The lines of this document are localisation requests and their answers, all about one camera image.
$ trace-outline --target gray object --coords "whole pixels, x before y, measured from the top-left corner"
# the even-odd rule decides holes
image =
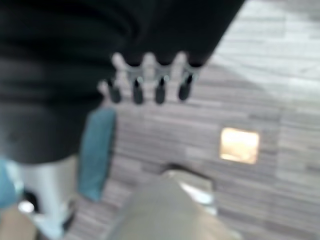
[[[138,189],[118,213],[107,240],[237,240],[171,179]]]

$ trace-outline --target teal object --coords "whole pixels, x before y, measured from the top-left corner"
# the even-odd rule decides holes
[[[108,174],[115,124],[116,111],[99,108],[88,115],[82,135],[78,191],[95,202],[101,199]]]
[[[6,158],[0,156],[0,210],[17,201],[14,184],[10,181],[7,173],[6,161]]]

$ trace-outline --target black jacket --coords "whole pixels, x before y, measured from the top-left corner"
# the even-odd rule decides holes
[[[113,53],[207,58],[243,1],[2,0],[0,154],[47,162],[73,153],[101,99],[97,82],[115,74]]]

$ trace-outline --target floor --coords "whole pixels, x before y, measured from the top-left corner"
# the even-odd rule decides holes
[[[65,239],[102,240],[130,193],[175,162],[216,179],[220,218],[245,240],[319,240],[320,1],[248,0],[183,104],[182,62],[163,106],[152,84],[144,86],[147,102],[133,105],[119,81],[124,101],[115,106],[103,200],[79,200]],[[219,158],[223,127],[260,134],[256,164]]]

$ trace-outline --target wooden floor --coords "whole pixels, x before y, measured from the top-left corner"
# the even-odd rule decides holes
[[[122,78],[110,178],[79,200],[67,240],[101,239],[129,194],[166,163],[214,177],[221,219],[245,240],[320,239],[320,1],[248,0],[184,104],[177,59],[167,101],[135,106]],[[223,127],[256,131],[255,165],[219,158]]]

